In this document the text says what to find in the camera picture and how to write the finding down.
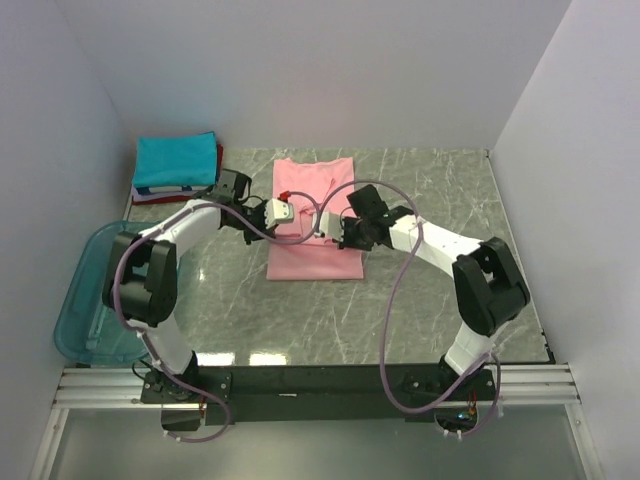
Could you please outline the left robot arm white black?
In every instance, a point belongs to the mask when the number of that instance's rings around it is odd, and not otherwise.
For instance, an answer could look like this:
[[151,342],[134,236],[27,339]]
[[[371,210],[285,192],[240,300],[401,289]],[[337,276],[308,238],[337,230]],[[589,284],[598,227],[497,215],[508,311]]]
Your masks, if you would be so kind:
[[241,231],[246,244],[272,238],[278,215],[290,217],[278,199],[249,205],[251,183],[245,174],[224,170],[217,184],[166,220],[139,233],[124,231],[113,242],[103,303],[143,342],[152,367],[167,374],[164,389],[176,401],[193,399],[200,388],[197,355],[175,319],[181,257],[222,228]]

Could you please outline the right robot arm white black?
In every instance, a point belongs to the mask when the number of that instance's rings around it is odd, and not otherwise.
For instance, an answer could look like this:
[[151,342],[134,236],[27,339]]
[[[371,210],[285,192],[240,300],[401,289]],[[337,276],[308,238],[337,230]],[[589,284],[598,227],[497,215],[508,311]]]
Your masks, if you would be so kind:
[[352,217],[342,221],[338,246],[369,251],[375,245],[405,252],[453,281],[461,326],[441,359],[439,387],[460,399],[474,386],[469,370],[489,353],[497,334],[529,305],[531,294],[508,244],[464,237],[423,219],[412,204],[389,207],[368,184],[347,195]]

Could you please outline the pink t shirt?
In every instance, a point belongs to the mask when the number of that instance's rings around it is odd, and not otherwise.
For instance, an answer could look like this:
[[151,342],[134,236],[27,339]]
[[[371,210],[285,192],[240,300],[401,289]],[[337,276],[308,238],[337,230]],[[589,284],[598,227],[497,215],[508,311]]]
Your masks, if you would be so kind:
[[[304,237],[313,226],[314,206],[323,204],[332,191],[354,179],[351,158],[310,164],[277,159],[272,172],[272,195],[298,191],[311,198],[293,196],[289,199],[295,220],[278,226],[276,236],[284,240]],[[331,240],[315,236],[291,246],[271,243],[266,278],[269,281],[361,280],[364,278],[362,253],[340,249]]]

